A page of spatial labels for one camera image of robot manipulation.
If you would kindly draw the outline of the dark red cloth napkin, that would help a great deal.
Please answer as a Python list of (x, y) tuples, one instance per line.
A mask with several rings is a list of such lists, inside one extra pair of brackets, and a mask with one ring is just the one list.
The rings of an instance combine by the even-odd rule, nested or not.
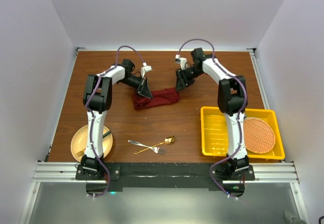
[(143, 110), (158, 106), (171, 105), (179, 101), (179, 94), (175, 88), (156, 90), (151, 92), (153, 98), (147, 98), (138, 94), (132, 95), (135, 110)]

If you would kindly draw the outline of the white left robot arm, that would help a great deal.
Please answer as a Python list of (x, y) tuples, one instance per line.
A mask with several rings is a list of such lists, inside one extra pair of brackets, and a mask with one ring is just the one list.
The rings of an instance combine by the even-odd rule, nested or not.
[(112, 86), (123, 83), (134, 88), (138, 95), (152, 98), (145, 76), (147, 72), (152, 71), (152, 67), (144, 62), (139, 76), (133, 74), (134, 69), (134, 63), (124, 59), (121, 64), (87, 77), (83, 104), (88, 116), (88, 136), (85, 153), (80, 162), (80, 171), (87, 173), (92, 179), (101, 179), (106, 173), (103, 166), (103, 129), (107, 111), (112, 104)]

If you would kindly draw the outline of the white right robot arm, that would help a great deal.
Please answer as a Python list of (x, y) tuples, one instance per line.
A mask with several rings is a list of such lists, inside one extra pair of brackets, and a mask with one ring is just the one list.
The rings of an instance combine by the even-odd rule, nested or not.
[(249, 168), (244, 139), (244, 116), (248, 104), (246, 80), (230, 73), (214, 53), (205, 54), (198, 48), (191, 52), (191, 57), (193, 65), (180, 54), (175, 56), (175, 62), (180, 64), (176, 70), (176, 91), (193, 85), (194, 79), (202, 74), (209, 75), (218, 84), (217, 104), (225, 117), (228, 134), (227, 155), (218, 165), (223, 170), (222, 175), (236, 180)]

